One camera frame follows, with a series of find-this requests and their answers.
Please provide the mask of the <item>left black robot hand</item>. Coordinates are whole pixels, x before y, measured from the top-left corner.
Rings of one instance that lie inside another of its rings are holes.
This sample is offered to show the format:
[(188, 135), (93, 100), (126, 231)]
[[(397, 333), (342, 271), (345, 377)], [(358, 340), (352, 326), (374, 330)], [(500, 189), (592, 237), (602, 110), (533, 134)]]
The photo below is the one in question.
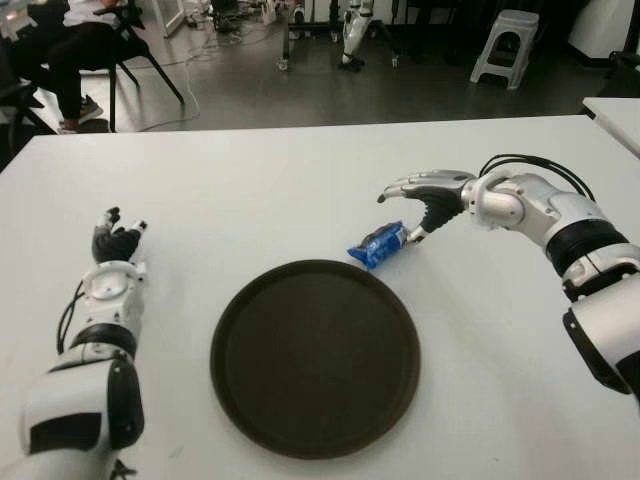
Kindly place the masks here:
[(117, 227), (120, 221), (120, 208), (108, 209), (93, 230), (91, 253), (97, 264), (110, 261), (129, 262), (138, 248), (148, 224), (144, 220), (136, 221), (130, 227)]

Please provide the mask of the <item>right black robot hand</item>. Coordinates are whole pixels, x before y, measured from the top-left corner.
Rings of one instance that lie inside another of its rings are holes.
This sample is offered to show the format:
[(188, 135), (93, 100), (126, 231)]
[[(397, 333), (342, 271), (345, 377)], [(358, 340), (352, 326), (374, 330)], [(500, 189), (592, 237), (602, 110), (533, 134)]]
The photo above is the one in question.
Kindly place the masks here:
[(458, 170), (431, 170), (402, 177), (378, 196), (377, 202), (391, 198), (420, 201), (424, 205), (422, 220), (406, 236), (407, 243), (420, 243), (426, 236), (465, 211), (463, 190), (477, 177)]

